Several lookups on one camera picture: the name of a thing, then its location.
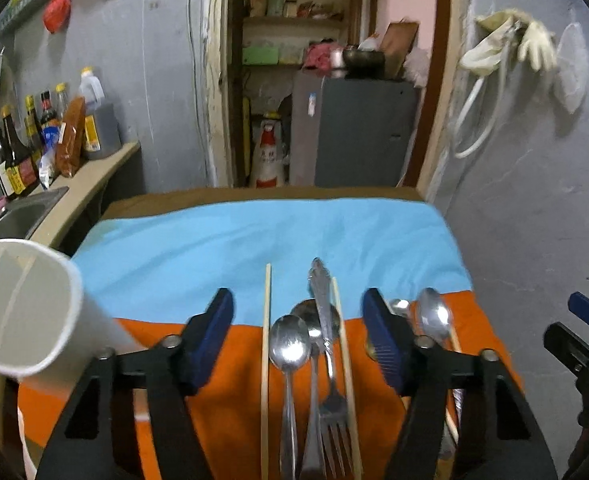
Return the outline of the grey cabinet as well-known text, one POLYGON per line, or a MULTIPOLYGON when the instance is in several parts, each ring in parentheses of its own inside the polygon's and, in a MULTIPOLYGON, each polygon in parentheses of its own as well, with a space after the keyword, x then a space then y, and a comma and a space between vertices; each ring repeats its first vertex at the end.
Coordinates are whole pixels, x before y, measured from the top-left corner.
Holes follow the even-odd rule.
POLYGON ((417 103, 418 90, 408 81, 301 70, 293 81, 289 183, 393 188, 401 178, 417 103))

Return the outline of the large soy sauce jug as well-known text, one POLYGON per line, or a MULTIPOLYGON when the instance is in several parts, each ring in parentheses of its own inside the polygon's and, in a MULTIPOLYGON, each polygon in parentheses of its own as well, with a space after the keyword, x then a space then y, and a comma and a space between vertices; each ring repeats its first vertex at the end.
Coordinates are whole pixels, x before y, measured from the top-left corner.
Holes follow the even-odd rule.
POLYGON ((92 67, 82 69, 78 95, 85 100, 85 156, 96 160, 113 155, 122 148, 116 113, 92 67))

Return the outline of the wooden cutting board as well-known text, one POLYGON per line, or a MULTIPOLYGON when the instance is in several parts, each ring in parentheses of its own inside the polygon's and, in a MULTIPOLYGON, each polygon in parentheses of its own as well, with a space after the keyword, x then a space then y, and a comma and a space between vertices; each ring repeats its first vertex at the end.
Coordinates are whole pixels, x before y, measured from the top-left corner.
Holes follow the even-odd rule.
POLYGON ((402 78, 403 64, 412 51, 418 34, 419 23, 399 21, 390 23, 380 42, 380 51, 385 56, 385 78, 402 78))

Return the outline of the steel spoon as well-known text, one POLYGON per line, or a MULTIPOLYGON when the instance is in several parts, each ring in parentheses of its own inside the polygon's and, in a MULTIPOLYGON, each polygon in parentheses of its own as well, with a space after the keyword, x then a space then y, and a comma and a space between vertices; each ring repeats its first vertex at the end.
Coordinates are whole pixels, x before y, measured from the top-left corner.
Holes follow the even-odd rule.
POLYGON ((307 438, 300 471, 301 479, 325 479, 327 469, 336 474, 331 437, 323 431, 319 418, 319 357, 325 354, 324 338, 319 322, 319 310, 314 299, 297 304, 291 311, 308 327, 311 341, 311 393, 307 438))
POLYGON ((459 336, 454 327, 453 313, 436 289, 426 287, 419 293, 417 315, 425 335, 440 346, 448 341, 454 351, 462 351, 459 336))
POLYGON ((294 479, 297 475, 298 437, 293 375, 310 357, 311 341, 308 327, 299 316, 281 316, 270 328, 268 350, 270 362, 285 377, 286 390, 279 451, 280 478, 294 479))

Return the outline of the small gold spoon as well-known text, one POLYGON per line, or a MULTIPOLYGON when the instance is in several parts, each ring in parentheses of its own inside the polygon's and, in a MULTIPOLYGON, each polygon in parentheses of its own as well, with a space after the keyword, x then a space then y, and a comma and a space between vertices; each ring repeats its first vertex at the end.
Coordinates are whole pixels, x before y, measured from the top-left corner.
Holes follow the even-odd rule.
MULTIPOLYGON (((388 306, 389 311, 394 315, 401 316, 402 318, 410 318, 411 317, 412 311, 411 311, 411 303, 409 302, 409 300, 399 299, 399 298, 391 299, 391 300, 387 301, 387 306, 388 306)), ((376 361, 377 360, 376 350, 375 350, 375 347, 371 341, 371 338, 366 337, 364 348, 365 348, 366 354, 368 355, 368 358, 373 361, 376 361)))

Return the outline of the steel fork ornate handle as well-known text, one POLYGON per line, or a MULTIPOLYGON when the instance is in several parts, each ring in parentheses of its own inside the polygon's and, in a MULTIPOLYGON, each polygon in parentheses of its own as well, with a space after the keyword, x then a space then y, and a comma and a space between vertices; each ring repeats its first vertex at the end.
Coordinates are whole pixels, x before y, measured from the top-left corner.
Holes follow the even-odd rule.
POLYGON ((321 329, 322 350, 326 361, 329 392, 319 404, 319 431, 326 465, 334 479, 351 469, 348 404, 338 389, 338 375, 334 356, 335 334, 331 305, 331 274, 319 257, 313 259, 309 283, 316 303, 321 329))

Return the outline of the light blue cloth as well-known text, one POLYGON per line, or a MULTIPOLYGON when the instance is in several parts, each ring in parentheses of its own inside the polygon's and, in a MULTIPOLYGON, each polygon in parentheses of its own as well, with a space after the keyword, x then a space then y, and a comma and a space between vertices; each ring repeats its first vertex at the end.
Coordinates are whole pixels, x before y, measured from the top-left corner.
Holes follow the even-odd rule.
POLYGON ((74 255, 85 289, 116 318, 180 324, 226 288, 235 322, 252 326, 307 298, 314 259, 338 281, 347 318, 360 315, 368 288, 407 300, 427 287, 471 288, 436 208, 391 198, 252 200, 104 220, 74 255))

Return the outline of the white plastic utensil holder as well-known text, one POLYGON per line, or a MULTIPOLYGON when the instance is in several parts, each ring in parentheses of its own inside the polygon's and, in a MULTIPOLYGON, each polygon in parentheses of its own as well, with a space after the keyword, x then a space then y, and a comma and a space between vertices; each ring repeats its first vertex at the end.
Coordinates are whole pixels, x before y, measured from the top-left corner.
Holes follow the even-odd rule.
POLYGON ((65 399, 101 351, 142 350, 84 289, 67 256, 0 240, 0 374, 65 399))

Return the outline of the white rubber gloves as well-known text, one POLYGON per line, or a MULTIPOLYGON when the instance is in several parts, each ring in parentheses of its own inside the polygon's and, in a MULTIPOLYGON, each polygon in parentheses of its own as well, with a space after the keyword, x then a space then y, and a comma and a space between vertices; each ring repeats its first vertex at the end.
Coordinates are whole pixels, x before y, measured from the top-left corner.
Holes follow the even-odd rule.
POLYGON ((518 62, 528 62, 534 72, 557 67, 553 34, 526 11, 508 8, 479 15, 475 22, 487 34, 476 47, 466 51, 459 66, 480 77, 494 73, 504 52, 515 51, 518 62))

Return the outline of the hanging clear plastic bag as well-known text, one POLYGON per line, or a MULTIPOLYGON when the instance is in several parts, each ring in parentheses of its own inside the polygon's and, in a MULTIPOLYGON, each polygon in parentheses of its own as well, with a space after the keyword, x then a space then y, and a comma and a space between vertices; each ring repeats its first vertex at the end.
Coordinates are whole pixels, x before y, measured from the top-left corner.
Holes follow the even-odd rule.
POLYGON ((575 114, 587 94, 589 51, 580 23, 570 23, 557 46, 554 96, 568 114, 575 114))

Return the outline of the red plastic bag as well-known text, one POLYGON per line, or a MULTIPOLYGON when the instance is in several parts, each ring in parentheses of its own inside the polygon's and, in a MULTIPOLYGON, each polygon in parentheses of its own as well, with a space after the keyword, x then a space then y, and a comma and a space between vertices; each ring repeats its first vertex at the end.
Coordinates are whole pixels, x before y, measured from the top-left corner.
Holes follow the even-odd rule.
POLYGON ((67 23, 71 13, 71 0, 49 0, 43 13, 43 23, 48 32, 55 34, 67 23))

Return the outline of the black bowl on cabinet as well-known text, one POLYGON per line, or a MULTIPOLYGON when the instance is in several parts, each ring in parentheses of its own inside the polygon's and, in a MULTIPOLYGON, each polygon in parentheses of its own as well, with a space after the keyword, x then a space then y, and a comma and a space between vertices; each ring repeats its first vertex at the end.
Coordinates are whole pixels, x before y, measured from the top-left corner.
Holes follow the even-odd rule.
POLYGON ((383 79, 385 76, 386 57, 383 52, 346 47, 342 51, 342 61, 347 78, 383 79))

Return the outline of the steel sink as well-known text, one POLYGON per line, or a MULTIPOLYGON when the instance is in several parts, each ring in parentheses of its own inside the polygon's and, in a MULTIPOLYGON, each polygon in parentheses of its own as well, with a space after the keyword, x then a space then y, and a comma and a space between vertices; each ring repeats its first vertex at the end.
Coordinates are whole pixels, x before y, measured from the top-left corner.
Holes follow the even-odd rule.
POLYGON ((3 206, 0 211, 0 240, 29 240, 68 191, 69 188, 63 186, 3 206))

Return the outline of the brown spice packet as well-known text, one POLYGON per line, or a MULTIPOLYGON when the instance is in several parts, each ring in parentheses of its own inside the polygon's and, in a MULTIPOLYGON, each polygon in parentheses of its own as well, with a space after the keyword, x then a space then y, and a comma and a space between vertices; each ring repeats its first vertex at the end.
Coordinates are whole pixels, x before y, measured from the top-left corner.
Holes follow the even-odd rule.
POLYGON ((80 169, 84 131, 85 99, 77 96, 63 115, 56 148, 56 166, 63 177, 72 178, 80 169))

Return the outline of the dark sauce bottle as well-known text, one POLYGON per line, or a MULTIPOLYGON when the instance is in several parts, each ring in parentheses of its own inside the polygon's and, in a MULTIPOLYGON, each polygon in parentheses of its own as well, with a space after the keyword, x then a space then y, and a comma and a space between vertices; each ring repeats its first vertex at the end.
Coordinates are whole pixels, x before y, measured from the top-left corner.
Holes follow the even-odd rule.
POLYGON ((14 128, 10 106, 4 105, 0 114, 2 115, 4 133, 7 140, 6 175, 14 190, 14 194, 17 196, 29 196, 37 187, 37 174, 34 160, 32 159, 32 152, 18 137, 17 130, 14 128))

